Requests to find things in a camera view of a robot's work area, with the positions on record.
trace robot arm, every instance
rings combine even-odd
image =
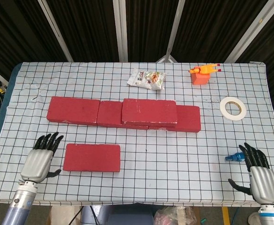
[[[37,194],[36,184],[44,181],[45,178],[58,176],[61,172],[61,170],[49,172],[52,157],[63,138],[63,136],[56,138],[58,134],[59,133],[56,132],[52,137],[51,134],[43,135],[36,141],[21,172],[21,177],[24,182],[20,183],[10,203],[6,217],[2,222],[3,225],[25,224]]]
[[[239,145],[239,148],[244,153],[250,187],[239,186],[232,179],[229,179],[229,183],[237,191],[252,195],[253,199],[261,204],[259,218],[262,225],[274,225],[274,173],[262,151],[247,143],[244,145],[246,148],[242,145]]]

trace red brick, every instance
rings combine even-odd
[[[178,123],[175,127],[149,126],[151,130],[168,130],[197,133],[201,130],[200,109],[198,106],[177,105]]]
[[[117,144],[68,144],[65,171],[120,171],[120,146]]]
[[[106,128],[130,128],[147,130],[148,126],[122,123],[122,102],[101,101],[97,116],[97,125]]]
[[[52,97],[47,112],[50,122],[96,126],[100,100]]]
[[[175,101],[129,98],[123,101],[122,122],[125,124],[174,127],[177,121]]]

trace plastic packet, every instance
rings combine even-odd
[[[191,207],[166,207],[155,214],[154,225],[195,225],[197,219]]]
[[[150,90],[163,90],[166,73],[134,69],[127,84]]]

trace white tape roll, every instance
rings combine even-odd
[[[235,104],[239,108],[240,113],[238,115],[232,115],[228,113],[225,109],[227,103]],[[225,97],[224,99],[222,99],[220,102],[220,111],[222,115],[229,120],[241,120],[246,115],[246,108],[244,103],[236,97]]]

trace table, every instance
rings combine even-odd
[[[22,63],[0,133],[0,202],[8,202],[21,179],[26,156],[39,136],[65,136],[51,171],[62,169],[68,143],[117,143],[120,172],[67,172],[38,184],[35,204],[154,203],[170,205],[255,205],[234,191],[227,179],[249,186],[244,163],[227,162],[237,146],[248,142],[263,151],[274,171],[274,113],[265,65],[221,64],[209,83],[191,84],[188,70],[197,63]],[[167,72],[161,91],[130,87],[130,71]],[[123,100],[176,100],[200,107],[199,133],[134,130],[51,123],[46,119],[51,96]],[[237,97],[247,108],[241,121],[222,117],[219,104]]]

